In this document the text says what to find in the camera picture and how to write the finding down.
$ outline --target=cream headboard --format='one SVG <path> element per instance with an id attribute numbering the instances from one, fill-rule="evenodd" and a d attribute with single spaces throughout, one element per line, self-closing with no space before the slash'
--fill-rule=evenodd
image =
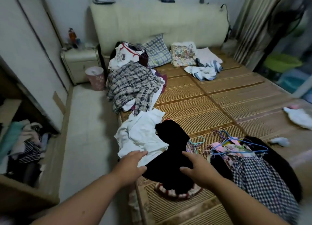
<path id="1" fill-rule="evenodd" d="M 193 41 L 197 48 L 221 46 L 228 31 L 227 10 L 219 5 L 130 3 L 91 4 L 92 16 L 102 49 L 110 54 L 118 41 L 143 43 L 163 33 L 166 45 Z"/>

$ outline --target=pink trash can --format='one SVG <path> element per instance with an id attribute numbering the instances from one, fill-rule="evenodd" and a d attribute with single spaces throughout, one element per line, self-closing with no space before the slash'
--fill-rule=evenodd
<path id="1" fill-rule="evenodd" d="M 101 67 L 89 67 L 85 70 L 92 88 L 95 91 L 101 91 L 105 88 L 104 69 Z"/>

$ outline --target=striped curtain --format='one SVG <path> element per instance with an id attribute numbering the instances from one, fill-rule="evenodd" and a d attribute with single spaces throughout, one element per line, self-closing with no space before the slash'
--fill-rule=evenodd
<path id="1" fill-rule="evenodd" d="M 266 19 L 277 0 L 245 0 L 240 15 L 233 27 L 238 40 L 234 59 L 246 64 L 264 28 Z"/>

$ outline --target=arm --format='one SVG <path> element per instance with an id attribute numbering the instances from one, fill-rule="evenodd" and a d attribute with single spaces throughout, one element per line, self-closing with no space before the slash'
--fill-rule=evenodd
<path id="1" fill-rule="evenodd" d="M 204 157 L 188 152 L 182 153 L 191 160 L 193 169 L 181 167 L 181 172 L 193 179 L 197 185 L 212 191 L 234 224 L 289 225 L 232 181 L 222 177 Z"/>
<path id="2" fill-rule="evenodd" d="M 146 171 L 146 166 L 138 168 L 139 160 L 146 154 L 147 151 L 130 152 L 111 173 L 101 176 L 33 224 L 99 224 L 115 194 Z"/>

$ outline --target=white towel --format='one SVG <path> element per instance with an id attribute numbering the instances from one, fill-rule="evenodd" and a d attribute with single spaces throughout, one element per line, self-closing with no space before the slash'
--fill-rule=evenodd
<path id="1" fill-rule="evenodd" d="M 207 67 L 194 67 L 188 66 L 184 68 L 187 73 L 193 75 L 193 77 L 197 78 L 200 81 L 208 80 L 211 81 L 216 78 L 216 73 L 220 72 L 221 69 L 216 69 L 214 66 Z"/>
<path id="2" fill-rule="evenodd" d="M 193 59 L 198 59 L 198 62 L 201 63 L 204 67 L 213 63 L 213 61 L 216 61 L 218 64 L 222 63 L 222 60 L 218 58 L 213 52 L 211 52 L 208 48 L 197 49 L 195 51 Z"/>
<path id="3" fill-rule="evenodd" d="M 163 142 L 157 135 L 155 125 L 160 123 L 165 115 L 158 109 L 141 111 L 138 116 L 129 116 L 117 130 L 115 138 L 120 151 L 118 156 L 122 158 L 134 150 L 148 151 L 138 163 L 138 167 L 144 166 L 168 149 L 168 144 Z"/>

